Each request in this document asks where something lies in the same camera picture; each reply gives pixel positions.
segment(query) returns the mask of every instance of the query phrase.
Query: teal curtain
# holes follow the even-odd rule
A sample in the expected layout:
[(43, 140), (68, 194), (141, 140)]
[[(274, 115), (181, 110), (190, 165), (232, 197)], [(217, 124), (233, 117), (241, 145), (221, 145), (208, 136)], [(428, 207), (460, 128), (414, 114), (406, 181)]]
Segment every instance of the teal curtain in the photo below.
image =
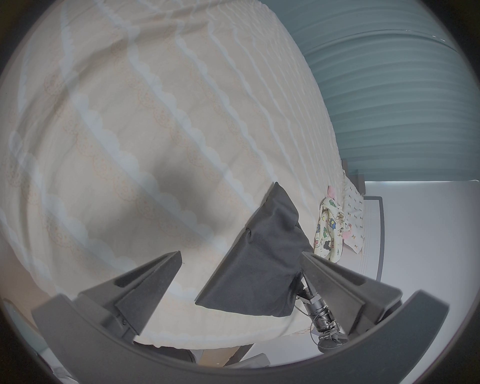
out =
[(262, 0), (302, 51), (366, 180), (480, 179), (480, 91), (415, 0)]

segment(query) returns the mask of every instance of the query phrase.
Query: curtain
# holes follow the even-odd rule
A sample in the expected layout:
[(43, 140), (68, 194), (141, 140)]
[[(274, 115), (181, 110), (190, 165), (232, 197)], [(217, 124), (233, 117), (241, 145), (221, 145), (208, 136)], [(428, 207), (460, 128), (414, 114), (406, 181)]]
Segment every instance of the curtain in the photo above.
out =
[(480, 178), (480, 91), (415, 0), (262, 0), (318, 83), (340, 156), (366, 180)]

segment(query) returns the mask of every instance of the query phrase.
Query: bed sheet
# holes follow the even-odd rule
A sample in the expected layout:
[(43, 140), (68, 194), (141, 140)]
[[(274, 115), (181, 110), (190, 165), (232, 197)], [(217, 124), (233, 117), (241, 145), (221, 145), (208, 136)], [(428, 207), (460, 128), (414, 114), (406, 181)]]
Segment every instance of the bed sheet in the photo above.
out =
[(297, 311), (194, 304), (273, 182), (309, 239), (328, 185), (342, 188), (318, 86), (266, 6), (57, 2), (0, 90), (1, 231), (39, 289), (74, 298), (180, 250), (182, 268), (138, 341), (227, 348), (310, 325)]

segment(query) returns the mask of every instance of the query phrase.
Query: gray frame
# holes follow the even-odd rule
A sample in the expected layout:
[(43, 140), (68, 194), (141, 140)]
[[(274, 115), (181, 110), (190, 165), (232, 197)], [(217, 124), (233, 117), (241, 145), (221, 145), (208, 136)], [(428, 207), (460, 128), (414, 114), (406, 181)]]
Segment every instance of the gray frame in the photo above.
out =
[(384, 251), (385, 251), (385, 217), (384, 217), (384, 200), (381, 196), (364, 196), (364, 200), (378, 200), (380, 206), (380, 257), (378, 259), (377, 281), (382, 279), (382, 271), (384, 268)]

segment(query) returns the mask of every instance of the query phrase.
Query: folded patterned cloth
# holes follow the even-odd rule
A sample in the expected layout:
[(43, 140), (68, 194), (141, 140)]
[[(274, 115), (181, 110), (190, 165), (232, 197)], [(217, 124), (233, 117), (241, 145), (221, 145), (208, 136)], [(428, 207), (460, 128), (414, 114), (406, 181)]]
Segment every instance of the folded patterned cloth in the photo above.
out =
[(328, 187), (328, 197), (320, 204), (320, 218), (313, 242), (314, 253), (336, 263), (343, 251), (343, 239), (350, 228), (345, 223), (342, 207), (334, 200), (335, 190)]

